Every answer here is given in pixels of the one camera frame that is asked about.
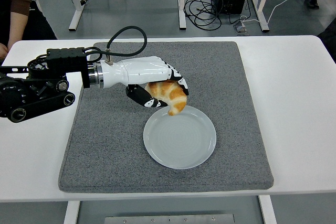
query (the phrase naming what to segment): gray mat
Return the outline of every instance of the gray mat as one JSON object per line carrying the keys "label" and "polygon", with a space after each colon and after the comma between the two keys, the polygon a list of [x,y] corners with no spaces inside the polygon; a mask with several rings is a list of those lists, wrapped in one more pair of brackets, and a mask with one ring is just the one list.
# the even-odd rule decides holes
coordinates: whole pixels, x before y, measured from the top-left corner
{"label": "gray mat", "polygon": [[[95,46],[105,49],[106,44]],[[127,53],[141,45],[112,46],[114,52]],[[213,154],[191,169],[158,164],[143,144],[146,121],[158,109],[133,102],[121,84],[105,90],[84,89],[60,170],[60,190],[163,193],[270,188],[273,176],[237,45],[150,42],[137,57],[152,55],[184,76],[190,91],[187,104],[212,120],[217,133]]]}

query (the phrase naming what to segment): robotic hand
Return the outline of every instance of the robotic hand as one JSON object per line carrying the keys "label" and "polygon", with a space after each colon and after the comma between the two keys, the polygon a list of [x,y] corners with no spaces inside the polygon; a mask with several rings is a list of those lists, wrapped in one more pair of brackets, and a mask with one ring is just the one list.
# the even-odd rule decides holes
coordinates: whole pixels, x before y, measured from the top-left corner
{"label": "robotic hand", "polygon": [[[66,73],[69,72],[81,72],[84,88],[92,85],[109,88],[122,83],[127,86],[127,96],[145,107],[167,106],[139,86],[147,82],[175,80],[188,95],[184,78],[159,57],[133,58],[112,63],[110,55],[134,56],[144,49],[145,33],[133,26],[120,30],[107,47],[118,34],[131,28],[141,31],[145,39],[143,47],[132,54],[103,52],[95,47],[48,49],[45,55],[38,56],[25,67],[0,67],[0,117],[7,117],[17,123],[72,105],[75,95],[68,91]],[[100,57],[88,61],[87,56],[95,53],[99,53]],[[106,54],[108,60],[100,61],[102,54]],[[28,77],[13,78],[7,76],[9,73],[27,73]]]}
{"label": "robotic hand", "polygon": [[116,83],[122,83],[127,86],[127,96],[145,107],[162,107],[167,104],[152,97],[139,86],[140,84],[174,80],[188,95],[188,87],[182,75],[156,56],[121,60],[113,64],[109,61],[103,61],[96,64],[96,70],[94,75],[99,87],[109,88]]}

